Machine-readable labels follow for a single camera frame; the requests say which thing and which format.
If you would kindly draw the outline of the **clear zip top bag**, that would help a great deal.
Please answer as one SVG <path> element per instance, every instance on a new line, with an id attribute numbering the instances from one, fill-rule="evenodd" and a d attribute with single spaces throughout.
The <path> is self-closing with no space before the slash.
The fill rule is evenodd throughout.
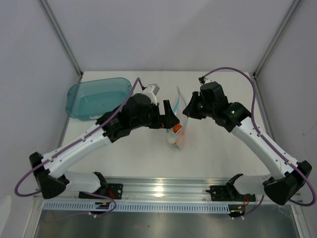
<path id="1" fill-rule="evenodd" d="M 177 94 L 176 98 L 172 104 L 172 111 L 174 115 L 179 119 L 179 123 L 166 130 L 166 140 L 170 148 L 174 151 L 180 151 L 185 145 L 186 139 L 186 126 L 188 122 L 188 117 L 183 114 L 183 111 L 188 106 L 188 102 L 185 99 L 180 88 L 176 86 Z"/>

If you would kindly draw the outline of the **white toy egg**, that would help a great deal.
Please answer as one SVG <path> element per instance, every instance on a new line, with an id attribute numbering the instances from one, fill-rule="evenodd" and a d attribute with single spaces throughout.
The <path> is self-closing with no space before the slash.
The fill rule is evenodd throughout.
<path id="1" fill-rule="evenodd" d="M 168 133 L 166 138 L 167 138 L 167 141 L 168 141 L 169 144 L 175 144 L 176 143 L 176 137 L 173 136 L 172 134 Z"/>

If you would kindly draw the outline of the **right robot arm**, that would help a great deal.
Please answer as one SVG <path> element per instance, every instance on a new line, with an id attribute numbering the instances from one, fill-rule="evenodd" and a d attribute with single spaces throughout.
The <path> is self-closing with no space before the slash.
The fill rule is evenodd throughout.
<path id="1" fill-rule="evenodd" d="M 288 155 L 253 125 L 252 114 L 241 103 L 230 103 L 217 82 L 205 83 L 194 91 L 183 114 L 193 119 L 212 118 L 247 145 L 268 169 L 268 175 L 232 177 L 226 183 L 230 199 L 237 200 L 244 194 L 266 195 L 274 203 L 285 205 L 306 184 L 311 165 Z"/>

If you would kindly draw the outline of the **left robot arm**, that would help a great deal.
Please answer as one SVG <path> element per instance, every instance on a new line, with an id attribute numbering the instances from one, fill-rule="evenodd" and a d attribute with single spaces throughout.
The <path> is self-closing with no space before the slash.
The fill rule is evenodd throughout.
<path id="1" fill-rule="evenodd" d="M 70 172 L 69 168 L 94 151 L 126 137 L 134 129 L 171 129 L 179 124 L 170 102 L 165 100 L 164 114 L 159 106 L 141 93 L 130 97 L 123 107 L 117 107 L 97 119 L 96 123 L 73 142 L 41 155 L 35 152 L 29 159 L 43 198 L 51 199 L 65 191 L 76 191 L 80 198 L 103 198 L 108 183 L 99 172 Z"/>

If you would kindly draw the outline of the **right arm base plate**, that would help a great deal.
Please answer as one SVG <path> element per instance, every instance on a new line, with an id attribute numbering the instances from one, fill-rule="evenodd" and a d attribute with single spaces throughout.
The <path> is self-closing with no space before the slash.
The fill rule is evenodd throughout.
<path id="1" fill-rule="evenodd" d="M 240 194 L 234 187 L 227 185 L 211 185 L 205 190 L 211 196 L 212 201 L 230 202 L 255 202 L 256 196 L 251 194 Z"/>

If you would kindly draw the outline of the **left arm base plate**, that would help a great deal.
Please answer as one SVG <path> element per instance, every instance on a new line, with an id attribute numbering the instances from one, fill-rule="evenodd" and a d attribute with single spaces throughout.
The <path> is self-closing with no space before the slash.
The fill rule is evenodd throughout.
<path id="1" fill-rule="evenodd" d="M 114 200 L 121 200 L 123 194 L 123 184 L 121 183 L 109 183 L 107 188 L 101 187 L 96 192 L 88 194 L 86 192 L 79 192 L 79 198 L 81 199 L 101 199 L 108 197 Z"/>

